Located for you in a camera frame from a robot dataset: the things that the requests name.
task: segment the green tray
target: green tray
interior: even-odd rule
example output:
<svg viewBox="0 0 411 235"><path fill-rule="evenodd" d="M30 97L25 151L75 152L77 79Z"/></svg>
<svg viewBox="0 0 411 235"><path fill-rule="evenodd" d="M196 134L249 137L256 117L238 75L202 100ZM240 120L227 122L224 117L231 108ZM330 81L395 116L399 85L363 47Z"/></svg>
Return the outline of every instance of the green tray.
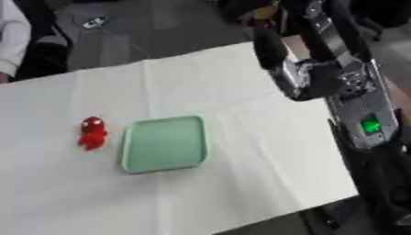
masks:
<svg viewBox="0 0 411 235"><path fill-rule="evenodd" d="M205 158L206 137L200 117L134 122L124 134L121 166L128 173L190 168Z"/></svg>

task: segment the gray floor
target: gray floor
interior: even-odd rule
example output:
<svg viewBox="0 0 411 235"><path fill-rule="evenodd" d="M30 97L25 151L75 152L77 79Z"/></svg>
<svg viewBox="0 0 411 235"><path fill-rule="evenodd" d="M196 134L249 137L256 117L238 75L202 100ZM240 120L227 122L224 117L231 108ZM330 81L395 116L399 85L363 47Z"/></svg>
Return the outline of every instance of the gray floor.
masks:
<svg viewBox="0 0 411 235"><path fill-rule="evenodd" d="M75 41L71 70L163 58L245 40L201 0L123 0L71 4L61 0L60 24ZM101 29L83 30L91 17L108 16Z"/></svg>
<svg viewBox="0 0 411 235"><path fill-rule="evenodd" d="M222 22L210 4L201 0L123 0L117 3L71 4L71 0L50 0L59 22L75 42L69 64L72 71L119 65L146 58L162 58L191 51L239 43L246 40L240 27ZM83 30L87 19L108 16L101 29ZM365 37L370 33L364 31ZM375 57L400 88L411 95L411 25L387 30L382 42L372 42ZM348 208L356 199L330 207ZM335 232L326 229L307 212L314 234L371 235L363 207L355 207ZM275 218L220 235L306 235L300 214Z"/></svg>

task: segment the green light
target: green light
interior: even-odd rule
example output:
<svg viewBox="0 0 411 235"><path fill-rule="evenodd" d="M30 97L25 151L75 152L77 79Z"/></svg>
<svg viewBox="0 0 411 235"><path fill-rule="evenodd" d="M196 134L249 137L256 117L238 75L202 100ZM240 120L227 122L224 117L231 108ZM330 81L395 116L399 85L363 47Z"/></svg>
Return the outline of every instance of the green light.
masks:
<svg viewBox="0 0 411 235"><path fill-rule="evenodd" d="M375 133L381 130L380 121L375 116L364 119L361 122L361 126L366 133Z"/></svg>

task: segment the red figurine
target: red figurine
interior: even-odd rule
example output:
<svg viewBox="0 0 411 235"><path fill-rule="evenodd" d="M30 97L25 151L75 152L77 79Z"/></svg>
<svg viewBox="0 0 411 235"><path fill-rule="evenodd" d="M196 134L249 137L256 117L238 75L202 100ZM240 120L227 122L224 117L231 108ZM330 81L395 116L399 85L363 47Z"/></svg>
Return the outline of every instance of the red figurine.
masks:
<svg viewBox="0 0 411 235"><path fill-rule="evenodd" d="M102 147L106 142L105 122L99 117L89 117L82 122L82 137L79 145L85 144L87 151Z"/></svg>

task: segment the robotic hand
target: robotic hand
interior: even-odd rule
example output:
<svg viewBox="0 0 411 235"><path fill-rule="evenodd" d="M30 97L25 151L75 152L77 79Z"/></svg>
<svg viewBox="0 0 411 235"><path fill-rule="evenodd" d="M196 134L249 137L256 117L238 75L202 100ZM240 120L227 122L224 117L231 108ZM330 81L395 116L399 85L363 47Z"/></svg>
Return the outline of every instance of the robotic hand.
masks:
<svg viewBox="0 0 411 235"><path fill-rule="evenodd" d="M261 67L295 101L325 98L344 162L383 234L411 234L411 159L378 64L337 0L283 0L310 50L292 62L281 38L254 29Z"/></svg>

